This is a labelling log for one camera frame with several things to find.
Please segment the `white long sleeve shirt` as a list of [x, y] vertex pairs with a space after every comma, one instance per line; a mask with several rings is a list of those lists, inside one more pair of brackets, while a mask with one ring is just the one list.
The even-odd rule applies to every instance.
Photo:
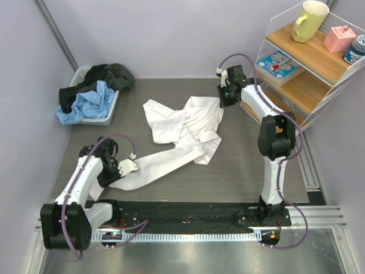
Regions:
[[173, 143], [175, 147], [137, 159], [139, 170], [111, 183], [112, 188], [133, 191], [189, 162], [210, 162], [221, 143], [217, 129], [224, 111], [219, 98], [191, 96], [182, 110], [149, 100], [143, 109], [154, 143]]

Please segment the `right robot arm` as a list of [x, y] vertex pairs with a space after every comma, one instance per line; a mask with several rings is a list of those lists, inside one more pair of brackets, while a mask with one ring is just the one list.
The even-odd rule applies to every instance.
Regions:
[[242, 66], [216, 69], [220, 78], [218, 94], [220, 107], [244, 102], [260, 121], [258, 150], [264, 159], [264, 181], [259, 196], [255, 217], [265, 226], [290, 226], [289, 212], [280, 194], [283, 187], [286, 164], [283, 162], [295, 148], [295, 125], [291, 112], [284, 112], [255, 85], [253, 78], [247, 78]]

